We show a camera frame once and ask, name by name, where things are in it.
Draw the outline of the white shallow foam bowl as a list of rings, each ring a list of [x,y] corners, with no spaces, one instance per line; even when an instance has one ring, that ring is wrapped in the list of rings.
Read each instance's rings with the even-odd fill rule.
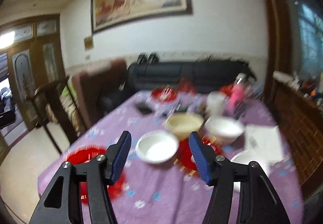
[[[270,176],[271,169],[269,164],[253,151],[245,150],[236,154],[233,158],[231,158],[231,162],[240,163],[244,165],[248,165],[251,161],[257,162],[261,166],[265,174],[268,177]]]

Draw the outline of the red gold-rimmed plate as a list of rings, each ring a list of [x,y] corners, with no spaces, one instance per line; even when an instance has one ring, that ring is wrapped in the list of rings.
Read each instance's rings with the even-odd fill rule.
[[[98,145],[85,145],[78,147],[73,151],[69,151],[65,160],[71,162],[73,165],[88,163],[98,155],[103,155],[106,152],[106,148]],[[126,181],[125,172],[122,172],[121,177],[115,182],[113,186],[107,186],[108,194],[111,200],[120,197],[123,193],[123,187]],[[81,182],[80,184],[81,202],[88,204],[88,190],[87,184]]]
[[[217,139],[209,139],[206,135],[200,137],[202,142],[213,148],[214,152],[218,155],[222,154],[222,142]],[[191,149],[189,148],[188,138],[180,141],[179,148],[176,155],[176,161],[181,168],[185,168],[187,172],[197,172],[197,167],[192,158]]]

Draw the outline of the large white foam bowl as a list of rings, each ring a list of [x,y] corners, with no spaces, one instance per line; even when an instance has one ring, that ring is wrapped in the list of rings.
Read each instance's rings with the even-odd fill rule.
[[[220,141],[231,144],[242,136],[245,126],[230,117],[211,116],[204,124],[206,136],[210,141]]]

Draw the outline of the small white foam bowl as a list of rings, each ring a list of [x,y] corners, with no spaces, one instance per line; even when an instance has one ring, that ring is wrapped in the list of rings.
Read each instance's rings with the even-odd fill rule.
[[[176,136],[164,130],[155,130],[139,138],[135,151],[145,163],[161,164],[172,159],[178,148],[179,140]]]

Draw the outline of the cream plastic bowl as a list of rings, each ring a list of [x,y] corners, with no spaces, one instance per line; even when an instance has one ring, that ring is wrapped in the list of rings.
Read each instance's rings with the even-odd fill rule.
[[[188,112],[178,112],[169,116],[163,123],[164,128],[180,141],[189,137],[193,131],[199,131],[204,124],[203,116]]]

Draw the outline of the lined paper notepad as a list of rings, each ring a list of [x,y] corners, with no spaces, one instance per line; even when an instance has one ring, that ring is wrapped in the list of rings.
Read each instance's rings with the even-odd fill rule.
[[[278,126],[247,125],[244,136],[245,150],[253,152],[271,164],[283,160],[284,152]]]

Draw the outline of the wooden sideboard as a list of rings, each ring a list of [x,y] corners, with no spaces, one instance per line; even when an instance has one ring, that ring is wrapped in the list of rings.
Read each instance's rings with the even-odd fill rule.
[[[294,78],[273,72],[273,107],[290,146],[304,198],[322,184],[322,114],[314,103],[293,89]]]

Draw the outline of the purple floral tablecloth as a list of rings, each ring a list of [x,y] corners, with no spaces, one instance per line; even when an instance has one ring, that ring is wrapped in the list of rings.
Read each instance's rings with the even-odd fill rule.
[[[142,115],[136,103],[146,103],[153,114]],[[136,145],[145,133],[163,128],[165,110],[172,103],[158,103],[149,91],[135,93],[117,109],[99,120],[70,150],[85,145],[104,148],[117,142],[122,132],[131,133]],[[303,221],[303,197],[296,167],[286,139],[282,139],[284,158],[271,167],[269,176],[291,223]],[[135,149],[129,152],[124,172],[123,193],[113,200],[113,209],[119,223],[201,223],[212,189],[198,176],[181,171],[172,161],[156,165],[141,161]]]

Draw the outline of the dark wooden chair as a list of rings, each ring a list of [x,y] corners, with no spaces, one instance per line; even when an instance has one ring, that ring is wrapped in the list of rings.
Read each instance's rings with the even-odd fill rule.
[[[44,128],[50,141],[59,154],[62,154],[62,151],[50,133],[47,124],[44,122],[40,110],[37,107],[36,99],[40,96],[45,97],[54,117],[57,119],[58,124],[64,131],[69,143],[73,144],[82,135],[82,133],[85,132],[85,123],[79,111],[78,104],[72,94],[71,88],[68,85],[69,79],[70,77],[66,76],[64,79],[52,81],[49,84],[37,88],[35,92],[29,93],[25,96],[25,100],[29,101],[35,109],[39,124]],[[70,106],[64,106],[61,102],[62,92],[59,91],[60,88],[67,89],[69,98],[72,101]]]

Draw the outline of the white plastic jar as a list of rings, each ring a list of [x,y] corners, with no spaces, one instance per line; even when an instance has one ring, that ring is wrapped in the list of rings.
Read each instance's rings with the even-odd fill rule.
[[[222,116],[226,95],[222,92],[211,92],[206,98],[206,112],[210,116]]]

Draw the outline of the pink water bottle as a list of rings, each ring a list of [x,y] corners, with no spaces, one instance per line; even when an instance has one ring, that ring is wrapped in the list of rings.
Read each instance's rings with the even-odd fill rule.
[[[240,103],[245,97],[245,82],[246,74],[239,73],[233,83],[232,93],[229,100],[229,108],[235,109],[238,103]]]

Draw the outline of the black smartphone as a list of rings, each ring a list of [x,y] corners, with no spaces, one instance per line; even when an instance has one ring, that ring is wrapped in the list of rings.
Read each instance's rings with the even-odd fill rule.
[[[143,103],[143,102],[136,103],[135,107],[138,110],[138,112],[140,112],[142,115],[149,115],[154,113],[154,110],[151,109],[146,103]]]

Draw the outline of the small red dish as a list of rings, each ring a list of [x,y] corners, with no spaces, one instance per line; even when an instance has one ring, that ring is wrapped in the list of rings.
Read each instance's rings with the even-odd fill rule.
[[[171,102],[177,98],[177,90],[171,86],[158,87],[151,92],[151,97],[158,102]]]

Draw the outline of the black leather sofa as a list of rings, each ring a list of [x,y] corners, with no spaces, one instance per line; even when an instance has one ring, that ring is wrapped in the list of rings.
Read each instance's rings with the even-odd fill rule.
[[[123,90],[102,90],[98,107],[108,114],[138,91],[162,86],[179,89],[185,82],[191,83],[197,93],[207,94],[233,83],[240,73],[257,80],[249,64],[241,60],[132,63],[122,78]]]

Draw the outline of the wooden glass door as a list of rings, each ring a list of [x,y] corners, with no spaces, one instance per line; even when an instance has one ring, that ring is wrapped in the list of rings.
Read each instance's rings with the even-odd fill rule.
[[[36,89],[65,77],[61,51],[60,15],[41,15],[1,24],[1,35],[14,33],[11,45],[1,49],[7,54],[8,75],[13,97],[29,131],[38,115],[25,99]]]

